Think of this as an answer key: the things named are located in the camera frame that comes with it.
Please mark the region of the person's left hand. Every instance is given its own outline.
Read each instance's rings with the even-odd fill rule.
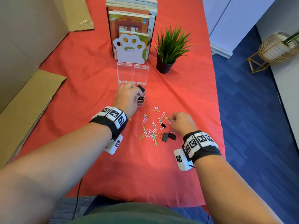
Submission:
[[[142,91],[132,82],[121,85],[115,95],[113,107],[122,110],[130,118],[137,110],[137,99]]]

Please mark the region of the blue floor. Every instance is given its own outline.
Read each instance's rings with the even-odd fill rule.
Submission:
[[[270,70],[252,75],[245,61],[259,46],[254,27],[230,59],[213,55],[226,159],[285,224],[295,224],[299,221],[299,155]],[[76,217],[84,213],[89,200],[78,204]],[[67,206],[61,204],[50,223],[69,220],[74,202],[74,198],[64,199]],[[207,223],[201,207],[174,210]]]

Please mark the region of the right forearm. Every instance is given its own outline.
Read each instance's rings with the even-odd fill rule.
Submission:
[[[215,223],[282,223],[221,156],[205,156],[194,165]]]

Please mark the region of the paw print cutout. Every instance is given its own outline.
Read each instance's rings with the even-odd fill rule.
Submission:
[[[122,34],[119,38],[114,39],[113,44],[116,47],[118,61],[144,64],[142,52],[145,49],[145,44],[140,41],[138,36]]]

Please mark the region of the cardboard box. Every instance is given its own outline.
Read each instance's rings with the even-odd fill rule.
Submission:
[[[64,76],[38,70],[69,31],[94,28],[85,0],[1,0],[0,168],[17,156]]]

